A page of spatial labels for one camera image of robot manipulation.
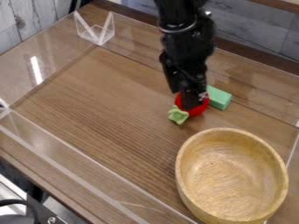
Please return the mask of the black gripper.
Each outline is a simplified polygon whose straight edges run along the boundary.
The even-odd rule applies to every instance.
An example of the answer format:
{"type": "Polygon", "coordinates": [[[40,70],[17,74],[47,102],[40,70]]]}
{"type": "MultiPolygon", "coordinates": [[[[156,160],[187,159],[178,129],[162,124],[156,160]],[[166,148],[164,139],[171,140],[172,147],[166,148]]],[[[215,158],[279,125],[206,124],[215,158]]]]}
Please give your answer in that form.
{"type": "Polygon", "coordinates": [[[207,97],[207,58],[215,49],[215,22],[210,17],[202,17],[187,31],[164,32],[162,43],[159,60],[168,86],[174,94],[182,91],[182,108],[191,110],[207,97]]]}

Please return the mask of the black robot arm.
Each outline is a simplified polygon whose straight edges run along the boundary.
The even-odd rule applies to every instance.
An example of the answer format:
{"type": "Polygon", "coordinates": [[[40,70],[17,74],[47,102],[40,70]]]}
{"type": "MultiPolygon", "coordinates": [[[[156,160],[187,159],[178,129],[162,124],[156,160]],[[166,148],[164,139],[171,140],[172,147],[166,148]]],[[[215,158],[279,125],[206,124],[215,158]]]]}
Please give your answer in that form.
{"type": "Polygon", "coordinates": [[[154,0],[163,34],[160,63],[182,109],[203,105],[207,96],[207,59],[215,49],[215,23],[204,11],[208,0],[154,0]]]}

